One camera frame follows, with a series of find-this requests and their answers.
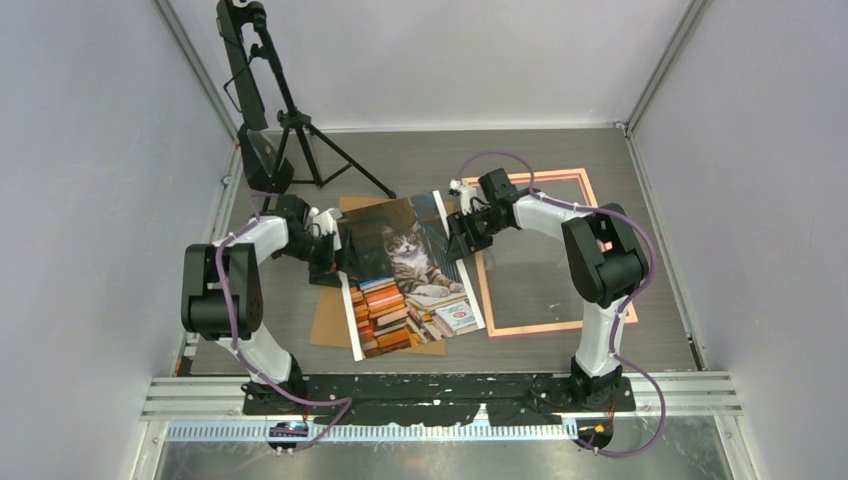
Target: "tripod leg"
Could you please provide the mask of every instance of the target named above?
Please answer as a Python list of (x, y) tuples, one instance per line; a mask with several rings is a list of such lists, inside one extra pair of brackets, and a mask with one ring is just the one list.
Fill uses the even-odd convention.
[(365, 167), (360, 165), (356, 160), (353, 159), (353, 157), (351, 157), (350, 155), (347, 154), (347, 152), (342, 150), (341, 147), (339, 147), (338, 145), (333, 143), (333, 141), (330, 140), (329, 137), (324, 135), (324, 132), (322, 132), (321, 130), (318, 130), (318, 128), (316, 128), (315, 125), (312, 125), (311, 123), (307, 123), (306, 128), (309, 129), (309, 131), (312, 132), (313, 134), (315, 134), (318, 138), (320, 138), (324, 143), (327, 144), (327, 146), (332, 148), (336, 153), (341, 155), (342, 158), (347, 160), (349, 165), (353, 165), (353, 167), (355, 169), (362, 172), (362, 174), (365, 175), (365, 177), (367, 177), (368, 180), (371, 180), (371, 182), (374, 185), (377, 185), (377, 187), (379, 187), (380, 190), (384, 191), (389, 198), (397, 198), (397, 195), (395, 194), (395, 192), (389, 190), (389, 187), (383, 185), (383, 182), (377, 180), (377, 177), (375, 177), (374, 175), (371, 175), (371, 172), (369, 172), (368, 170), (365, 170)]
[[(271, 182), (274, 181), (274, 175), (277, 173), (277, 170), (280, 169), (280, 166), (283, 164), (283, 158), (286, 155), (286, 143), (289, 141), (289, 133), (291, 129), (289, 127), (283, 128), (283, 137), (280, 139), (280, 144), (277, 146), (277, 158), (274, 159), (274, 167), (271, 169), (268, 176), (268, 187), (265, 189), (266, 191), (271, 191)], [(262, 202), (262, 210), (268, 210), (268, 207), (271, 206), (271, 197), (265, 197), (265, 201)]]
[(303, 127), (297, 126), (294, 128), (294, 131), (297, 133), (297, 140), (300, 142), (303, 156), (306, 157), (306, 164), (309, 165), (309, 171), (312, 172), (312, 179), (315, 180), (315, 185), (321, 188), (324, 186), (324, 181), (321, 180), (321, 173), (318, 172), (318, 165), (315, 164), (315, 157), (312, 155), (312, 148), (309, 147), (309, 140), (306, 138), (306, 134), (303, 133)]

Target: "cat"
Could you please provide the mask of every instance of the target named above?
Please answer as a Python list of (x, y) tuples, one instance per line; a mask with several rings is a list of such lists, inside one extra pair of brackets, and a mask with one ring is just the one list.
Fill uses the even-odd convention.
[(395, 281), (401, 293), (447, 297), (451, 293), (465, 291), (461, 283), (448, 278), (427, 256), (418, 222), (406, 231), (395, 231), (392, 227), (384, 226), (381, 233), (383, 247), (392, 262)]

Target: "stack of books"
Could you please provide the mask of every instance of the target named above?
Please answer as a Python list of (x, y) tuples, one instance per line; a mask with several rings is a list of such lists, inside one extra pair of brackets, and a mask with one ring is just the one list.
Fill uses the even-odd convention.
[(359, 341), (366, 357), (407, 348), (413, 342), (418, 344), (420, 339), (413, 339), (406, 329), (409, 309), (393, 278), (362, 282), (355, 288), (362, 296), (361, 303), (356, 297), (353, 301)]
[(410, 329), (420, 332), (427, 340), (440, 340), (477, 329), (465, 293), (447, 297), (409, 295), (406, 304), (410, 312)]

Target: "cat's face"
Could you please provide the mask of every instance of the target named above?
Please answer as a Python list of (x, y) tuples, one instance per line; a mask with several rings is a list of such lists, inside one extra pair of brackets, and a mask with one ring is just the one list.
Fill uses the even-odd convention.
[(382, 228), (383, 248), (390, 257), (414, 255), (424, 248), (421, 241), (421, 226), (415, 222), (409, 230), (395, 231), (392, 227)]

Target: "cat's paw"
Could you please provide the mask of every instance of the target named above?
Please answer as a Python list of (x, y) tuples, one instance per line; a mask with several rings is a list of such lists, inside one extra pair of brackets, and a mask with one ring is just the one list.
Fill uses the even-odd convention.
[(440, 287), (439, 285), (421, 285), (412, 293), (426, 295), (428, 297), (447, 297), (450, 295), (450, 290), (447, 287)]

